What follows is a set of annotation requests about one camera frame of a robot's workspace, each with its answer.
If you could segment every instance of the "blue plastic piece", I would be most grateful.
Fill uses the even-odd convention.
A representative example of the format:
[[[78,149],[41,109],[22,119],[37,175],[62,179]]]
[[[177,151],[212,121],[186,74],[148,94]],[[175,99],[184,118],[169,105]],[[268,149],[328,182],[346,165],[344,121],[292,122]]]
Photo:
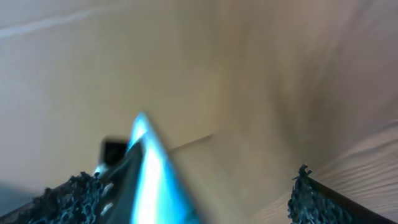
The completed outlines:
[[[134,121],[128,148],[137,141],[143,145],[144,160],[131,223],[200,223],[197,217],[187,220],[195,207],[180,185],[165,148],[145,113],[140,113]]]

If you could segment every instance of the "black object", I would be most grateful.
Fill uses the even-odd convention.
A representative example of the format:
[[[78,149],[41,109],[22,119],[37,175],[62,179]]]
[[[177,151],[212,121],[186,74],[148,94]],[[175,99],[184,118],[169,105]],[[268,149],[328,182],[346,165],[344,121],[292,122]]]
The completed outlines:
[[[123,157],[111,152],[119,149],[103,148],[104,155],[116,156],[110,160],[104,158],[108,166],[101,176],[82,172],[56,189],[46,189],[13,223],[130,223],[143,158],[142,146],[136,143]]]
[[[95,223],[130,224],[142,158],[142,147],[137,143],[100,177],[109,190],[104,192],[96,207],[98,219]]]
[[[288,202],[293,224],[394,223],[309,178],[311,171],[306,172],[306,168],[304,164],[300,168]]]
[[[116,165],[126,155],[127,145],[127,139],[104,138],[101,143],[98,165]]]

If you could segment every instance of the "blue object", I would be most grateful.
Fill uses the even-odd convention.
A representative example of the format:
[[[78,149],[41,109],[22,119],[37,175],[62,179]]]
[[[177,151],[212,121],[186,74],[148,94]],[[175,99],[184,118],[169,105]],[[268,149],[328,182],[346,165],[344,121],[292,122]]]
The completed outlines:
[[[145,113],[140,113],[134,121],[128,149],[137,141],[144,148],[144,158],[130,222],[199,224],[195,207],[179,183],[165,148]]]

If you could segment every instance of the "black plastic part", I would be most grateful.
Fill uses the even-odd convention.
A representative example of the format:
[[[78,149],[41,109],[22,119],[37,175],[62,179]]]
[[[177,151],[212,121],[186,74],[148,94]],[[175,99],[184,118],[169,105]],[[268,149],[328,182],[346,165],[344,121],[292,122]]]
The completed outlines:
[[[126,139],[105,138],[101,143],[99,164],[116,165],[126,155],[127,145]]]
[[[108,184],[113,186],[104,194],[97,205],[95,223],[130,224],[142,158],[142,146],[137,143],[133,145],[123,159],[110,166],[100,177],[100,181],[105,186]],[[109,204],[113,206],[101,214],[105,206]]]

